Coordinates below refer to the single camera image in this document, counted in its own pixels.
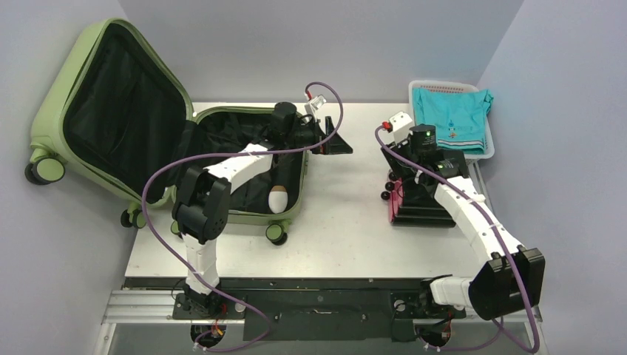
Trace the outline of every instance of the gray wall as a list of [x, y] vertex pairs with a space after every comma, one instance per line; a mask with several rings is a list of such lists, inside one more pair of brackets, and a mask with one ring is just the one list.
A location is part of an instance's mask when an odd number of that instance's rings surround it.
[[526, 0], [479, 86], [497, 216], [546, 255], [552, 354], [624, 354], [627, 2]]
[[407, 101], [414, 78], [476, 84], [522, 0], [120, 0], [189, 94]]
[[0, 354], [90, 354], [132, 234], [124, 204], [68, 173], [24, 179], [30, 125], [78, 34], [123, 16], [116, 0], [4, 0], [0, 5]]

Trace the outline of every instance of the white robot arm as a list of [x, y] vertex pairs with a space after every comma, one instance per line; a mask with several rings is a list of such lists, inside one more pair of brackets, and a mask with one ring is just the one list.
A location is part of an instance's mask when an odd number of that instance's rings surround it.
[[[265, 152], [267, 150], [266, 147], [259, 144], [249, 144], [242, 152]], [[272, 157], [273, 155], [250, 155], [231, 158], [219, 164], [206, 166], [204, 170], [216, 179], [227, 180], [231, 184], [230, 192], [233, 192], [258, 174], [270, 170]], [[221, 228], [226, 224], [226, 218], [216, 218], [212, 222], [213, 228], [220, 228], [221, 232]], [[209, 285], [217, 286], [220, 283], [216, 269], [217, 239], [202, 240], [184, 232], [181, 232], [181, 237], [185, 242], [187, 261], [194, 266], [203, 280]], [[187, 274], [186, 284], [200, 295], [208, 296], [211, 293], [211, 290], [200, 283], [191, 271]]]
[[[322, 141], [334, 130], [331, 117], [325, 118], [326, 132], [319, 127], [316, 111], [324, 102], [322, 96], [307, 102], [306, 116], [299, 116], [291, 103], [278, 103], [263, 135], [256, 137], [259, 142], [250, 143], [242, 152], [305, 148]], [[352, 152], [353, 149], [337, 134], [312, 149], [312, 153], [323, 155]], [[272, 154], [249, 155], [230, 158], [204, 168], [192, 166], [178, 184], [172, 217], [177, 221], [185, 242], [187, 260], [196, 273], [214, 288], [220, 283], [216, 269], [216, 239], [227, 223], [231, 193], [258, 174], [267, 172], [272, 161]], [[269, 192], [268, 207], [273, 213], [283, 212], [287, 204], [285, 188], [279, 191], [273, 188]], [[216, 302], [211, 289], [203, 285], [191, 271], [183, 290], [187, 297], [207, 309]]]
[[[438, 277], [430, 283], [431, 296], [437, 305], [453, 305], [456, 307], [474, 308], [477, 314], [485, 319], [512, 313], [523, 309], [520, 290], [514, 281], [511, 266], [505, 255], [511, 254], [526, 286], [532, 305], [540, 300], [540, 290], [544, 272], [544, 257], [537, 249], [527, 250], [522, 243], [514, 238], [496, 219], [485, 204], [485, 196], [479, 194], [470, 177], [455, 169], [455, 164], [465, 164], [460, 152], [448, 152], [459, 155], [455, 159], [442, 159], [442, 151], [435, 143], [434, 126], [416, 126], [413, 119], [405, 112], [399, 112], [384, 123], [384, 128], [393, 134], [394, 142], [388, 148], [395, 150], [404, 158], [414, 160], [418, 165], [429, 166], [434, 172], [447, 179], [447, 182], [470, 196], [467, 200], [450, 186], [439, 183], [420, 172], [410, 170], [416, 175], [416, 185], [422, 184], [425, 191], [431, 191], [430, 197], [439, 203], [450, 214], [460, 228], [475, 256], [479, 260], [478, 267], [469, 270], [468, 274], [475, 277], [457, 277], [455, 275]], [[396, 159], [386, 156], [393, 167]], [[491, 218], [494, 224], [488, 224], [486, 218], [471, 203], [477, 203]], [[499, 229], [507, 250], [498, 243], [492, 227]]]

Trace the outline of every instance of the green suitcase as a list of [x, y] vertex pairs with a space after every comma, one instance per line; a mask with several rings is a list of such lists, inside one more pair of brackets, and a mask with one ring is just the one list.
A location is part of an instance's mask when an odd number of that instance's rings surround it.
[[[46, 185], [71, 169], [128, 200], [121, 222], [141, 228], [140, 196], [154, 172], [185, 156], [239, 152], [271, 111], [225, 106], [196, 114], [181, 83], [139, 31], [111, 18], [86, 28], [68, 55], [33, 122], [33, 154], [25, 175], [31, 183]], [[273, 168], [233, 193], [230, 223], [269, 225], [268, 239], [284, 240], [300, 210], [308, 153], [286, 157], [279, 165], [289, 174], [285, 212], [272, 214], [267, 206]], [[151, 207], [174, 197], [182, 169], [155, 180], [147, 198]], [[172, 232], [177, 232], [175, 223]]]

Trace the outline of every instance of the table surface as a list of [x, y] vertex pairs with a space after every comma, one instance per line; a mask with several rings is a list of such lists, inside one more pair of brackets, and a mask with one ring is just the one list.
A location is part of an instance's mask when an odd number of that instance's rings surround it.
[[[215, 106], [274, 104], [195, 103], [197, 111]], [[304, 112], [303, 105], [297, 104]], [[458, 228], [395, 227], [387, 221], [383, 191], [388, 165], [374, 139], [382, 121], [408, 104], [345, 104], [339, 134], [352, 155], [312, 155], [300, 215], [283, 246], [265, 238], [265, 226], [228, 224], [217, 241], [217, 269], [222, 277], [474, 277], [479, 262]], [[333, 116], [326, 104], [320, 117]], [[383, 133], [384, 141], [391, 135]], [[168, 208], [149, 212], [157, 230], [182, 255], [183, 241], [170, 230]], [[126, 277], [185, 277], [186, 268], [159, 244], [148, 228], [138, 231]]]

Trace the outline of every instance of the suitcase lid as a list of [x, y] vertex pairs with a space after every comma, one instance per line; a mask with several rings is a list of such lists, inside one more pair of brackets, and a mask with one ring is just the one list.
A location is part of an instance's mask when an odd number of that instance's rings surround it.
[[[140, 199], [158, 169], [182, 158], [194, 117], [192, 100], [128, 21], [101, 23], [67, 99], [63, 136], [84, 165]], [[176, 169], [151, 186], [148, 203], [167, 196]]]

